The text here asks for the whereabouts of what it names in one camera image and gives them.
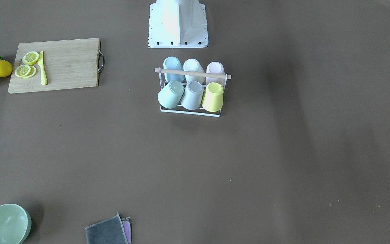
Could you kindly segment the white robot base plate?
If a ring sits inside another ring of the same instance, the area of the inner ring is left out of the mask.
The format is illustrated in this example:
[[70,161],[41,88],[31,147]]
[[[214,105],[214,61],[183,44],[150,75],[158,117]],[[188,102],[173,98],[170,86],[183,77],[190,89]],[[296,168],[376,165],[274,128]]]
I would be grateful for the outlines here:
[[148,48],[206,48],[206,7],[198,0],[157,0],[150,5]]

